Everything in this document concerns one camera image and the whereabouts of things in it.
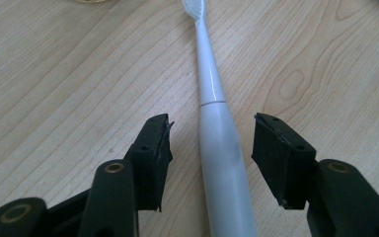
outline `wood grain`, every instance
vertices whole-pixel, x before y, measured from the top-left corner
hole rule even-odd
[[[310,236],[250,159],[256,112],[284,119],[379,192],[379,0],[207,1],[207,25],[237,123],[261,236]],[[53,206],[122,158],[168,113],[163,212],[141,236],[209,236],[198,152],[193,21],[173,0],[0,0],[0,205]]]

